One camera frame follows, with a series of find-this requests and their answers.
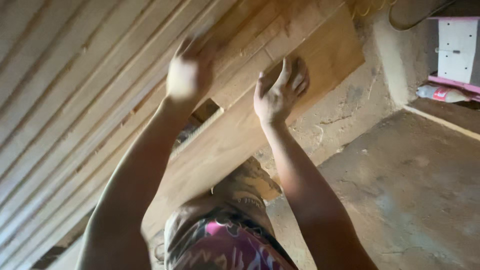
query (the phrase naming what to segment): person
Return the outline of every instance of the person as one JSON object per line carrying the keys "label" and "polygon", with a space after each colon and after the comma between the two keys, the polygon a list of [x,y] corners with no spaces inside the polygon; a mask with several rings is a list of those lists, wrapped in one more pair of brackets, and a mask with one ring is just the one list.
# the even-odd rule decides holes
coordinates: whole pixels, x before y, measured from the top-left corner
{"label": "person", "polygon": [[[215,50],[185,39],[168,70],[167,93],[112,174],[90,218],[77,269],[150,269],[142,237],[175,138],[212,83]],[[377,269],[342,203],[285,123],[307,93],[308,69],[283,60],[272,83],[260,74],[254,109],[272,148],[285,196],[319,269]],[[296,269],[275,239],[263,200],[245,186],[222,184],[186,202],[165,227],[166,269]]]}

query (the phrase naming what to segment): hand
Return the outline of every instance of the hand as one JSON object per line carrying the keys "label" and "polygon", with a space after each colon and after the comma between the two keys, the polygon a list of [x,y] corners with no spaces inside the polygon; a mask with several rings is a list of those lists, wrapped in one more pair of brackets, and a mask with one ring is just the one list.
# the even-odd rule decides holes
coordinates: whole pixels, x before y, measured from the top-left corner
{"label": "hand", "polygon": [[174,102],[195,106],[212,84],[215,47],[207,43],[202,49],[201,45],[199,39],[186,38],[170,62],[167,97]]}
{"label": "hand", "polygon": [[310,77],[307,65],[302,59],[297,60],[298,72],[292,76],[292,64],[288,58],[283,60],[283,69],[273,86],[260,73],[253,106],[262,125],[285,123],[293,106],[307,93]]}

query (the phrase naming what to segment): black cable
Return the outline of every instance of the black cable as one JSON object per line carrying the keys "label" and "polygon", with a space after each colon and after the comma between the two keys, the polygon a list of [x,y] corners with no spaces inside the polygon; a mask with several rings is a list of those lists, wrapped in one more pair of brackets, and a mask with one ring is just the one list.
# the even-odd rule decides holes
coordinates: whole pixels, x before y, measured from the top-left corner
{"label": "black cable", "polygon": [[418,20],[417,22],[411,24],[411,25],[408,25],[407,27],[402,27],[402,26],[399,26],[392,18],[392,9],[393,9],[393,6],[394,5],[391,5],[390,6],[390,9],[388,11],[388,22],[390,23],[390,25],[393,27],[393,29],[395,29],[396,31],[399,31],[399,32],[403,32],[403,31],[408,31],[414,27],[416,27],[419,23],[425,21],[426,19],[428,19],[429,17],[431,17],[432,15],[434,15],[435,13],[441,11],[441,10],[444,10],[445,8],[447,8],[448,6],[450,6],[451,4],[455,3],[456,0],[450,0],[449,2],[439,6],[438,8],[436,8],[435,10],[433,10],[432,12],[430,12],[427,16],[421,18],[420,20]]}

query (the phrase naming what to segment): wire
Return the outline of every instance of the wire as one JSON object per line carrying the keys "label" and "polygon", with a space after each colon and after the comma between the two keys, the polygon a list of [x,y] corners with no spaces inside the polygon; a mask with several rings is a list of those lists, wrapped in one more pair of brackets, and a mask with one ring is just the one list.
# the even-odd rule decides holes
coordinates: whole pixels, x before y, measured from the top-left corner
{"label": "wire", "polygon": [[403,31],[408,31],[414,27],[416,27],[418,24],[420,24],[421,22],[425,21],[426,19],[428,19],[429,17],[431,17],[432,15],[434,15],[435,13],[441,11],[441,10],[444,10],[445,8],[447,8],[448,6],[450,6],[451,4],[455,3],[456,0],[450,0],[449,2],[446,2],[445,4],[443,5],[440,5],[438,8],[436,8],[435,10],[433,10],[432,12],[430,12],[427,16],[421,18],[420,20],[414,22],[413,24],[411,25],[408,25],[407,27],[401,27],[399,26],[392,18],[392,9],[393,9],[393,5],[397,2],[398,0],[395,0],[395,2],[393,4],[390,5],[390,10],[388,11],[388,22],[390,23],[390,25],[393,27],[393,29],[395,29],[396,31],[399,31],[399,32],[403,32]]}
{"label": "wire", "polygon": [[353,9],[353,14],[352,14],[352,20],[355,19],[355,15],[358,14],[360,17],[365,17],[370,13],[370,10],[372,10],[372,7],[375,8],[376,10],[381,10],[385,7],[386,3],[388,2],[390,6],[393,6],[396,4],[398,0],[393,0],[390,2],[390,0],[383,0],[382,5],[380,8],[376,8],[375,5],[373,4],[374,0],[370,0],[370,5],[368,6],[367,10],[365,12],[359,12],[357,9],[357,5],[355,5],[355,8]]}
{"label": "wire", "polygon": [[355,19],[355,15],[357,15],[357,14],[360,17],[367,16],[368,13],[370,13],[370,11],[372,10],[372,7],[375,8],[376,10],[381,10],[385,7],[386,3],[388,2],[389,5],[390,5],[389,11],[388,11],[388,22],[390,23],[390,25],[392,26],[393,29],[395,29],[396,31],[399,31],[399,32],[403,32],[403,31],[408,31],[408,30],[416,27],[418,24],[425,21],[426,19],[428,19],[429,17],[431,17],[435,13],[437,13],[437,12],[447,8],[451,4],[455,3],[456,0],[450,0],[449,2],[446,2],[445,4],[440,5],[438,8],[436,8],[435,10],[430,12],[428,15],[426,15],[425,17],[421,18],[420,20],[414,22],[413,24],[408,25],[407,27],[399,26],[399,24],[396,23],[392,18],[392,9],[393,9],[393,6],[398,2],[398,0],[393,0],[392,2],[390,2],[390,0],[383,0],[382,5],[379,8],[375,7],[373,2],[374,2],[374,0],[370,0],[370,5],[368,6],[368,8],[365,12],[359,12],[358,9],[357,9],[357,5],[355,5],[355,8],[353,10],[352,20]]}

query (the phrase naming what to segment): floor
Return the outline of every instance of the floor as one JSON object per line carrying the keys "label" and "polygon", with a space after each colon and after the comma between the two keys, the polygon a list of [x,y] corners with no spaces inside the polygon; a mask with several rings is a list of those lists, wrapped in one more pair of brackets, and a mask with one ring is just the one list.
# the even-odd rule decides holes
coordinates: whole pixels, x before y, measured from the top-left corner
{"label": "floor", "polygon": [[[400,111],[318,167],[380,269],[479,269],[480,142]],[[316,269],[293,214],[268,206],[279,242]]]}
{"label": "floor", "polygon": [[[428,10],[441,1],[425,2]],[[365,64],[290,131],[341,197],[380,269],[478,269],[480,170],[472,160],[480,144],[399,111],[429,72],[427,27],[393,31],[384,12],[357,30]],[[268,146],[255,157],[276,175]],[[286,199],[267,211],[299,269],[316,269]]]}

